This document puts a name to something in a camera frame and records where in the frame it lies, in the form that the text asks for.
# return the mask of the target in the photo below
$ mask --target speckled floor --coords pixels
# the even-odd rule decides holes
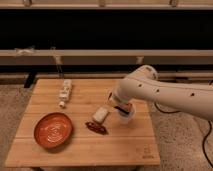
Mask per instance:
[[[23,84],[6,84],[0,80],[0,171],[30,171],[29,168],[5,168],[4,161],[12,139],[30,99],[33,86],[24,89]],[[188,114],[162,114],[149,103],[151,118],[156,134],[161,165],[141,166],[144,171],[210,171],[204,158],[201,142],[207,132],[206,121]],[[208,154],[213,161],[213,135],[207,143]],[[82,167],[44,168],[46,171],[133,171],[135,167]]]

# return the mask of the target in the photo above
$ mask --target wooden tabletop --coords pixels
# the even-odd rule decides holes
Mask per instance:
[[[160,164],[152,122],[144,101],[132,101],[137,112],[128,125],[123,125],[117,110],[110,108],[103,124],[108,135],[99,135],[86,128],[85,122],[91,121],[92,114],[107,102],[118,81],[74,79],[67,108],[60,109],[58,94],[63,80],[38,80],[9,151],[6,167]],[[33,132],[36,123],[52,112],[67,114],[75,131],[60,148],[47,151],[35,142]]]

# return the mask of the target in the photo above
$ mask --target bottle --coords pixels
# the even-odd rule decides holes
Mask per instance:
[[[135,106],[131,103],[128,103],[128,107],[123,106],[121,108],[123,108],[125,111],[128,111],[128,113],[124,113],[122,110],[119,110],[119,114],[121,117],[121,123],[128,124],[132,120],[132,117],[133,117],[134,113],[136,112]]]
[[[70,92],[72,89],[72,80],[71,79],[65,79],[62,87],[59,91],[59,106],[61,108],[65,108],[66,107],[66,102],[69,101],[69,96],[70,96]]]

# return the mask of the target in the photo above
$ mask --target copper plate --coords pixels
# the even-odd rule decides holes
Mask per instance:
[[[65,142],[73,130],[72,122],[63,113],[44,116],[34,129],[36,142],[44,148],[54,148]]]

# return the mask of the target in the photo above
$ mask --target cable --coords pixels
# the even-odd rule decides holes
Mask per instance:
[[[203,138],[203,141],[202,141],[202,150],[203,150],[203,154],[204,154],[206,160],[208,161],[209,165],[213,168],[213,163],[209,159],[209,157],[208,157],[208,155],[206,153],[206,148],[205,148],[206,140],[208,139],[209,135],[212,132],[212,124],[211,124],[210,121],[208,121],[208,123],[209,123],[209,131],[207,132],[207,134]]]
[[[165,113],[165,114],[175,114],[175,113],[179,113],[179,112],[180,112],[179,110],[175,110],[175,111],[164,111],[164,110],[162,110],[162,109],[158,106],[158,104],[157,104],[156,102],[154,103],[154,106],[155,106],[155,108],[156,108],[159,112]]]

